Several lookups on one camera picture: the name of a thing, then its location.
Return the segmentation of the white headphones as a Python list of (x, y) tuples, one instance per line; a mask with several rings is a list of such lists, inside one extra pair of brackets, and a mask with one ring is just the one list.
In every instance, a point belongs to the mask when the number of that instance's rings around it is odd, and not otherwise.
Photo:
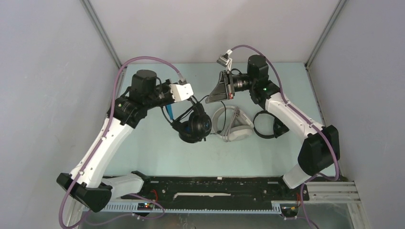
[[(225, 126), (224, 130), (218, 128), (219, 117), (227, 110), (233, 111), (230, 123)], [(238, 106), (227, 105), (225, 108), (217, 109), (212, 116), (212, 132), (211, 134), (221, 138), (224, 142), (240, 141), (254, 132), (254, 124), (247, 114)]]

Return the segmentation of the black blue headphones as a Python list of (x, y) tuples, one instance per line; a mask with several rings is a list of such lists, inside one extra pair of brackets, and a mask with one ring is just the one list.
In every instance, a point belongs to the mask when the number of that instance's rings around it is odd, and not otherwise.
[(162, 114), (184, 142), (194, 144), (203, 140), (206, 141), (212, 129), (211, 118), (205, 112), (201, 102), (197, 101), (194, 96), (187, 100), (192, 103), (192, 106), (176, 119), (170, 121), (163, 107), (161, 107)]

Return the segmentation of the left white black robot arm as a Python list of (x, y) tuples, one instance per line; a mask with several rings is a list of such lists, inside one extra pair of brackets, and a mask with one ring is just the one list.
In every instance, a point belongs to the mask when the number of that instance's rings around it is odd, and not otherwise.
[(177, 102), (178, 86), (170, 79), (162, 81), (151, 70), (139, 70), (133, 75), (131, 86), (112, 100), (102, 128), (84, 157), (71, 172), (57, 177), (57, 184), (66, 191), (60, 213), (69, 197), (93, 212), (100, 212), (112, 199), (131, 194), (143, 199), (150, 195), (151, 186), (143, 174), (131, 172), (105, 178), (104, 173), (148, 110)]

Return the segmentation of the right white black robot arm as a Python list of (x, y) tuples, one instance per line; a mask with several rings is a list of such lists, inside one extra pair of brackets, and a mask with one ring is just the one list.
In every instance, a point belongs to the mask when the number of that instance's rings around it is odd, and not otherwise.
[(296, 195), (299, 185), (331, 165), (335, 166), (335, 175), (339, 175), (337, 162), (340, 159), (340, 143), (337, 128), (333, 125), (323, 126), (312, 120), (288, 100), (282, 89), (269, 79), (269, 64), (265, 56), (250, 56), (247, 72), (239, 74), (232, 73), (232, 59), (228, 54), (220, 56), (217, 62), (225, 70), (220, 72), (218, 83), (206, 102), (230, 100), (236, 92), (248, 90), (253, 103), (273, 115), (302, 142), (297, 164), (282, 176), (281, 184), (277, 187), (281, 198), (291, 199)]

